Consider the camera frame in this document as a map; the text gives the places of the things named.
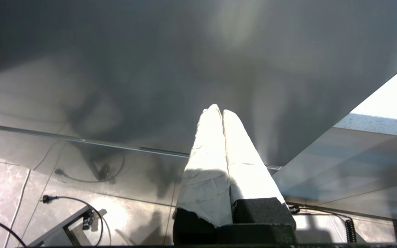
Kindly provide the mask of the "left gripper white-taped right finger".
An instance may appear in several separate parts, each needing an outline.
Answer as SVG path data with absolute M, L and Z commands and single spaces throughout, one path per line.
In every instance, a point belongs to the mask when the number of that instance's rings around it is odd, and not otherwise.
M 238 115 L 224 110 L 223 129 L 233 222 L 294 234 L 295 219 Z

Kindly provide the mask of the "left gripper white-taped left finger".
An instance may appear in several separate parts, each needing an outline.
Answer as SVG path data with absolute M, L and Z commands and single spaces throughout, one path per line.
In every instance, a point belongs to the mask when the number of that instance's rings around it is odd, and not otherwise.
M 173 220 L 174 245 L 214 244 L 217 230 L 233 224 L 223 119 L 216 104 L 200 114 Z

